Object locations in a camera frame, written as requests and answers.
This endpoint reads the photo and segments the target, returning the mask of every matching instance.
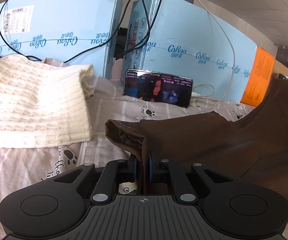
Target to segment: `bed sheet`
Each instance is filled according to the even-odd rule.
[[[106,138],[105,122],[108,119],[129,122],[138,122],[142,119],[169,119],[198,114],[217,102],[214,99],[200,97],[193,99],[191,106],[186,109],[164,103],[151,103],[123,97],[123,88],[120,84],[112,83],[105,78],[93,77],[87,82],[95,88],[94,95],[87,99],[93,130],[91,140],[51,148],[0,148],[0,202],[11,192],[68,171],[83,163],[94,163],[96,167],[103,167],[111,160],[128,159],[129,152],[113,145]],[[222,101],[213,111],[227,120],[237,121],[253,108],[240,103]],[[0,239],[4,236],[5,233],[0,224]],[[288,224],[284,236],[288,239]]]

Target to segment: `paw print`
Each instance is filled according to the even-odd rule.
[[[235,104],[238,106],[238,108],[239,108],[241,111],[243,111],[243,106],[241,105],[241,103],[236,102]]]
[[[68,160],[67,160],[67,164],[68,164],[68,165],[71,165],[71,160],[72,160],[72,163],[73,163],[74,165],[76,165],[77,156],[75,156],[75,155],[74,155],[71,151],[69,151],[69,150],[64,150],[63,153],[64,153],[65,156],[68,158]]]
[[[148,114],[149,116],[155,115],[155,112],[154,112],[154,111],[151,111],[151,110],[149,110],[149,109],[147,109],[145,113]]]
[[[233,112],[236,114],[237,119],[241,119],[243,117],[243,113],[235,112],[235,111],[233,111]]]

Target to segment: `metal screw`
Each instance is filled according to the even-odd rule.
[[[192,194],[181,195],[181,200],[186,201],[186,202],[194,201],[195,199],[196,199],[196,197]]]
[[[98,202],[102,202],[108,199],[108,196],[105,194],[96,194],[93,196],[93,199]]]

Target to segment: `barcode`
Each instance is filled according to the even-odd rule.
[[[139,22],[139,20],[135,21],[134,31],[133,31],[133,38],[132,38],[132,40],[136,40],[137,30],[138,30],[138,22]]]
[[[133,31],[133,37],[129,40],[128,44],[130,46],[134,46],[136,44],[136,37],[137,37],[137,30],[138,30],[138,22],[139,20],[135,21],[134,24],[134,31]]]
[[[13,10],[13,13],[14,13],[14,12],[21,12],[23,9],[24,9],[24,8],[14,9],[14,10]]]
[[[9,20],[10,20],[10,13],[6,14],[6,17],[4,19],[4,33],[8,32],[9,28]]]

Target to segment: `cardboard box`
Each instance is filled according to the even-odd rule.
[[[258,106],[263,101],[271,80],[274,61],[271,54],[257,47],[251,75],[241,99],[242,103]]]
[[[160,0],[145,0],[150,22]],[[234,78],[225,100],[239,102],[250,77],[257,45],[238,29],[214,16],[230,38],[236,53]],[[147,33],[142,1],[133,4],[128,27],[127,49]],[[152,70],[189,77],[194,85],[214,87],[213,98],[221,98],[228,88],[233,68],[233,51],[221,28],[200,7],[184,0],[163,0],[150,38],[144,49],[124,57],[121,79],[128,68]],[[209,86],[194,92],[207,95]]]
[[[65,61],[105,42],[119,22],[121,9],[122,0],[9,0],[0,26],[5,40],[22,54]],[[115,42],[68,64],[93,64],[96,75],[110,79]],[[0,55],[11,53],[0,37]]]

